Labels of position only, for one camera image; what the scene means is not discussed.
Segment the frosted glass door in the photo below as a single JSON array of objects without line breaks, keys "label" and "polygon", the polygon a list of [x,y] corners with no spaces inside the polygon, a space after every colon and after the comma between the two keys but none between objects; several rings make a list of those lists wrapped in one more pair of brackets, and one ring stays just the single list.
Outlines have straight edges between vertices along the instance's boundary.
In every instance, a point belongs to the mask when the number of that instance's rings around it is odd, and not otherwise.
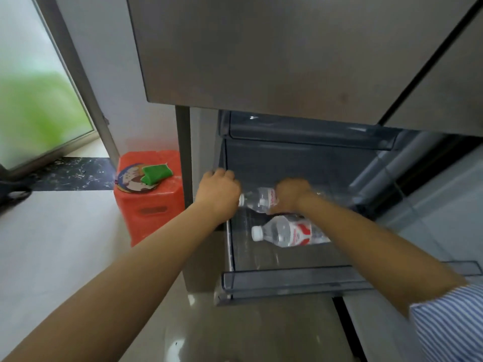
[{"label": "frosted glass door", "polygon": [[0,164],[18,167],[93,130],[33,0],[0,0]]}]

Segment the clear plastic bottle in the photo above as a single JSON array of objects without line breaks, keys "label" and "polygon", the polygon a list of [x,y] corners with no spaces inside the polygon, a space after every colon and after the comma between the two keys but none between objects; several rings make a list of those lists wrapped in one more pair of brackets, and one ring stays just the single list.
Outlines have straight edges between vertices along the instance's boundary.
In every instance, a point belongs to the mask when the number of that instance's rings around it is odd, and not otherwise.
[{"label": "clear plastic bottle", "polygon": [[240,195],[238,207],[250,208],[258,213],[269,213],[277,204],[274,188],[258,188],[256,191]]},{"label": "clear plastic bottle", "polygon": [[254,241],[269,241],[281,248],[329,242],[321,229],[308,219],[293,215],[276,216],[264,226],[252,227]]}]

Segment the white bottle cap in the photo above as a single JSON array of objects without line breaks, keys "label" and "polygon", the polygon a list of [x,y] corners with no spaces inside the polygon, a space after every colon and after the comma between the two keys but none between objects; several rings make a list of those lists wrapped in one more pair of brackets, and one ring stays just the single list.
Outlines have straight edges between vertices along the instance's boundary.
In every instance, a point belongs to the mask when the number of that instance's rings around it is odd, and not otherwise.
[{"label": "white bottle cap", "polygon": [[253,226],[252,227],[252,239],[254,241],[261,241],[261,240],[263,240],[263,229],[262,229],[262,226]]}]

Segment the hand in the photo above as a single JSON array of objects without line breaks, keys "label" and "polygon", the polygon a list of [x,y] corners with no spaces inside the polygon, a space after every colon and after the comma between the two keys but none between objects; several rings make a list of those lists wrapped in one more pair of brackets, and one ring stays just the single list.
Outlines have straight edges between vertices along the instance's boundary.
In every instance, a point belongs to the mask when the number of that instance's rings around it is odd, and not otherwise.
[{"label": "hand", "polygon": [[214,173],[208,171],[199,183],[195,204],[206,206],[206,210],[212,211],[219,225],[231,219],[237,211],[241,189],[232,170],[219,168]]},{"label": "hand", "polygon": [[278,203],[270,209],[270,213],[299,213],[300,200],[313,192],[305,179],[287,178],[277,184],[275,194]]}]

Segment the striped sleeve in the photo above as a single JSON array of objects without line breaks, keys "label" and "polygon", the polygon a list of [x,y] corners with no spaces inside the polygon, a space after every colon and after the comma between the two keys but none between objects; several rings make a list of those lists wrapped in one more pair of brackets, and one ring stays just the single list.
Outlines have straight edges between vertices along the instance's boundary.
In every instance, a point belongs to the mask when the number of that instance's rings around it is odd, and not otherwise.
[{"label": "striped sleeve", "polygon": [[483,284],[413,304],[410,314],[428,361],[483,361]]}]

